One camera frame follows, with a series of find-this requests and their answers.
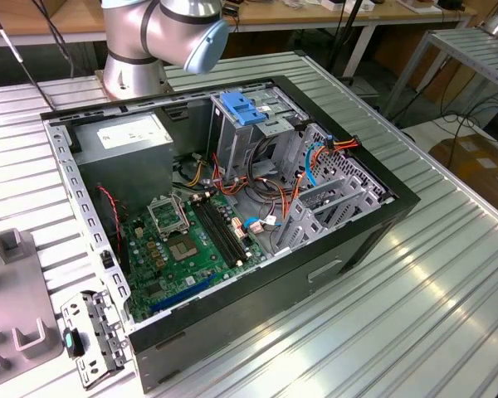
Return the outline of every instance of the wooden table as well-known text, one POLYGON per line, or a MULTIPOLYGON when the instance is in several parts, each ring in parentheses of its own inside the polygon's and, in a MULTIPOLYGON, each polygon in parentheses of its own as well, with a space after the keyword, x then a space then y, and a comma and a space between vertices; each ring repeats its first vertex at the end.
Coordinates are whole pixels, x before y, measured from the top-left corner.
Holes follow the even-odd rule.
MULTIPOLYGON (((337 27, 339 15, 340 12, 331 12, 315 5, 295 10, 275 0, 273 3, 246 2, 242 4, 238 26, 234 18, 225 18, 231 25, 232 32, 235 30, 236 32, 263 32, 337 27)), ((375 6, 372 12, 360 13, 356 17, 354 26, 364 28, 344 75, 354 75, 374 29, 379 25, 458 22, 457 27, 466 27, 474 15, 476 12, 469 7, 464 12, 444 11, 436 14, 417 14, 394 0, 387 0, 385 4, 375 6)), ((345 13, 341 26, 344 26, 348 18, 349 15, 345 13)), ((97 0, 68 0, 51 19, 68 42, 105 40, 103 12, 97 0)), ((0 20, 15 45, 53 42, 42 17, 26 17, 11 10, 1 12, 0 20)), ((1 37, 0 46, 5 46, 1 37)))

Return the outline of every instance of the metal workbench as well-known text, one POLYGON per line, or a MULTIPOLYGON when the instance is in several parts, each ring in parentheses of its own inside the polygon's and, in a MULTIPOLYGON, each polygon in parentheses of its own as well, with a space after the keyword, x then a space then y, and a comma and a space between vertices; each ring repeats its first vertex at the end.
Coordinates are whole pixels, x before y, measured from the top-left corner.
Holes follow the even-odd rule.
POLYGON ((383 109, 385 116, 388 116, 393 110, 400 94, 402 94, 402 90, 430 46, 437 47, 441 50, 441 54, 432 63, 417 91, 421 91, 433 78, 439 67, 449 56, 472 68, 478 75, 482 76, 483 80, 476 87, 475 95, 471 95, 471 98, 474 98, 475 101, 481 98, 480 94, 487 81, 498 85, 498 38, 491 36, 479 27, 426 32, 389 96, 389 100, 383 109))
MULTIPOLYGON (((149 396, 495 396, 498 212, 309 58, 222 61, 211 74, 168 68, 177 90, 285 74, 421 201, 338 281, 240 337, 149 396)), ((43 85, 60 107, 106 101, 94 77, 43 85)), ((0 88, 0 230, 32 231, 51 302, 98 289, 27 86, 0 88)), ((83 396, 65 353, 0 386, 4 396, 83 396)), ((140 396, 128 364, 91 396, 140 396)))

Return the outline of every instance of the yellow wire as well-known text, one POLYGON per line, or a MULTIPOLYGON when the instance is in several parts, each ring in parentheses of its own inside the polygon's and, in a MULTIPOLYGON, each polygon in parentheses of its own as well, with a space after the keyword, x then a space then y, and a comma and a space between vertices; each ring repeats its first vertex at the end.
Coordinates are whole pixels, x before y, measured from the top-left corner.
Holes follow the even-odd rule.
POLYGON ((201 167, 203 166, 202 162, 199 162, 198 165, 198 170, 196 171, 196 177, 193 178, 191 182, 186 184, 187 187, 193 187, 194 185, 197 185, 199 182, 199 179, 201 178, 201 167))

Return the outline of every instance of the cardboard box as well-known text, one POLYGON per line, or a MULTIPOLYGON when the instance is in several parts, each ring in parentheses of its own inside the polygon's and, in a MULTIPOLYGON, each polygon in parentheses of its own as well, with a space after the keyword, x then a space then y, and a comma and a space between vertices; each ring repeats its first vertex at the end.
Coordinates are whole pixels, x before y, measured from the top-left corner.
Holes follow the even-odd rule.
MULTIPOLYGON (((453 139, 445 139, 430 150, 446 166, 453 139)), ((498 209, 498 148, 479 134, 456 141, 450 171, 498 209)))
MULTIPOLYGON (((48 16, 54 15, 66 0, 42 0, 48 16)), ((23 17, 41 17, 38 8, 30 0, 0 0, 0 12, 23 17)))

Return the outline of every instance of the motherboard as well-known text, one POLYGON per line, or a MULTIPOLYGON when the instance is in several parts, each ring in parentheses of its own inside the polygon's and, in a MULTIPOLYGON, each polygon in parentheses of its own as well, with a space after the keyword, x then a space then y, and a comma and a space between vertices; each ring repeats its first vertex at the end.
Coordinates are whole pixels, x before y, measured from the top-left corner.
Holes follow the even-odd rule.
POLYGON ((200 202, 165 198, 123 222, 132 292, 128 306, 135 322, 264 261, 256 240, 247 232, 240 235, 238 220, 218 193, 200 202))

